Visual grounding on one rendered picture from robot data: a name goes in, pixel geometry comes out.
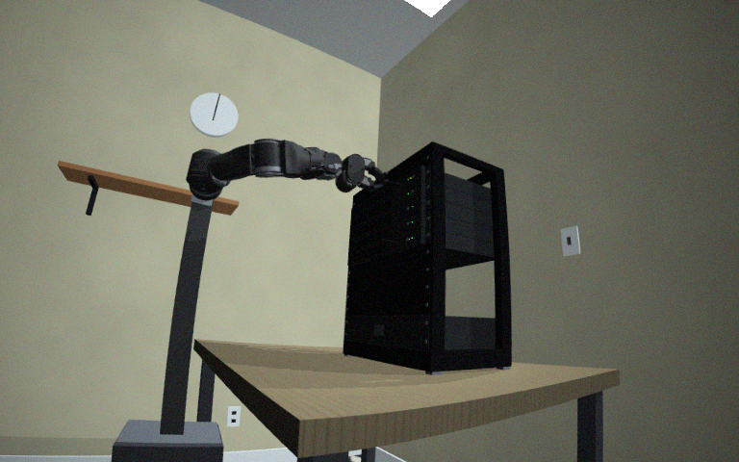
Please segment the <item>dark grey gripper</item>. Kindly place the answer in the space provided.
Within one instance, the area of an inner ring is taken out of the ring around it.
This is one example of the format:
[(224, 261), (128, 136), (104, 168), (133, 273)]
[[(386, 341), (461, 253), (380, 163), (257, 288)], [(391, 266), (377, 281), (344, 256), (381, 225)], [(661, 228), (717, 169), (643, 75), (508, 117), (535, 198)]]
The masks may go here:
[(357, 186), (362, 189), (367, 189), (367, 192), (371, 193), (377, 191), (388, 183), (388, 180), (384, 179), (377, 185), (374, 185), (374, 181), (371, 180), (371, 177), (365, 176), (365, 170), (368, 174), (374, 176), (376, 181), (380, 181), (389, 174), (388, 172), (383, 173), (375, 166), (375, 162), (371, 159), (363, 158), (359, 154), (352, 154), (343, 160), (342, 169), (335, 174), (336, 187), (343, 193), (349, 193)]

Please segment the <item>black server rack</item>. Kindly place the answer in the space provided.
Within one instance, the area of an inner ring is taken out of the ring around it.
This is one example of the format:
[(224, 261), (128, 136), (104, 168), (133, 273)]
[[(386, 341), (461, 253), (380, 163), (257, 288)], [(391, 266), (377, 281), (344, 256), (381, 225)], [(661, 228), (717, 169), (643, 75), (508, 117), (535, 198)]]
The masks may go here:
[[(447, 174), (445, 158), (481, 173), (467, 180)], [(431, 142), (388, 172), (382, 188), (353, 195), (344, 356), (431, 375), (510, 370), (503, 169)], [(491, 188), (481, 186), (488, 182)], [(496, 318), (446, 316), (446, 270), (490, 261)]]

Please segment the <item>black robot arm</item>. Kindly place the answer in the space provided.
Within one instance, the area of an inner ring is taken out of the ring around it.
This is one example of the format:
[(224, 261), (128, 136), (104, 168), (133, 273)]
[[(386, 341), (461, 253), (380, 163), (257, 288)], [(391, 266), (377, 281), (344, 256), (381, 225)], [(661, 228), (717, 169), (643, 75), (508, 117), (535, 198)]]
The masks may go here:
[(305, 148), (293, 141), (259, 139), (222, 154), (213, 149), (194, 152), (186, 180), (192, 193), (191, 202), (211, 207), (223, 187), (232, 180), (255, 175), (329, 181), (336, 178), (335, 174), (342, 167), (339, 155), (318, 147)]

